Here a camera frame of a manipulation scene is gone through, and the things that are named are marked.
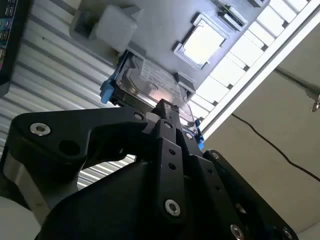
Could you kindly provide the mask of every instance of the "metal panel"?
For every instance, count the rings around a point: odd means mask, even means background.
[[[9,93],[0,98],[0,156],[11,120],[28,112],[110,108],[100,102],[100,86],[114,69],[91,56],[69,36],[77,0],[35,0]],[[132,163],[133,156],[82,171],[78,187]]]

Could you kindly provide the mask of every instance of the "blue plastic clip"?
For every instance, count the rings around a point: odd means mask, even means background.
[[[196,126],[196,129],[198,130],[198,134],[195,136],[195,140],[198,143],[199,149],[202,150],[205,148],[205,138],[202,135],[201,130],[200,130],[200,120],[199,119],[195,120],[195,126]]]
[[[103,104],[107,104],[109,102],[112,94],[115,91],[115,88],[110,84],[111,78],[112,76],[107,81],[104,81],[100,88],[101,90],[100,97],[101,97],[101,102]]]

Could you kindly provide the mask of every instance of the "silver screw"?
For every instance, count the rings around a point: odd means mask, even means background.
[[[215,152],[213,152],[212,155],[213,155],[215,160],[219,160],[220,159],[219,155],[216,154]]]
[[[179,217],[181,214],[180,206],[174,200],[168,199],[165,201],[165,210],[173,217]]]
[[[188,137],[188,139],[192,139],[192,135],[190,133],[186,132],[185,135]]]
[[[244,234],[242,233],[241,229],[237,225],[231,225],[230,229],[235,239],[245,240]]]
[[[283,232],[290,240],[294,239],[288,229],[284,228]]]
[[[136,119],[138,119],[138,120],[144,119],[144,117],[141,116],[141,114],[139,114],[139,113],[137,113],[137,112],[134,113],[134,117],[135,117]]]
[[[32,132],[35,135],[38,136],[46,136],[49,133],[51,133],[51,129],[48,125],[41,123],[41,122],[36,122],[31,124],[30,126],[30,132]]]
[[[168,122],[164,122],[164,125],[168,128],[168,129],[172,129],[172,126],[170,123]]]

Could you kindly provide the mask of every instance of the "white plastic block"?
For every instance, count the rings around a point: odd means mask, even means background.
[[[118,52],[123,52],[138,25],[119,7],[108,5],[95,27],[95,35]]]

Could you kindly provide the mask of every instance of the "wire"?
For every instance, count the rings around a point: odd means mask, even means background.
[[[294,166],[295,168],[305,172],[306,174],[308,174],[310,177],[314,178],[315,180],[317,180],[318,182],[320,182],[320,178],[317,177],[316,175],[314,175],[312,172],[309,172],[308,170],[304,169],[303,167],[295,164],[294,162],[292,162],[287,155],[284,154],[283,151],[281,151],[276,145],[274,145],[271,141],[269,141],[268,139],[266,139],[264,136],[262,136],[255,128],[254,126],[252,126],[249,122],[243,120],[241,117],[232,114],[233,117],[235,117],[236,119],[238,119],[239,121],[243,122],[244,124],[248,125],[252,131],[254,131],[255,134],[257,134],[260,138],[262,138],[263,140],[265,140],[271,147],[273,147],[275,150],[278,151],[278,153],[280,153],[282,155],[282,157],[284,157],[284,159],[292,166]]]

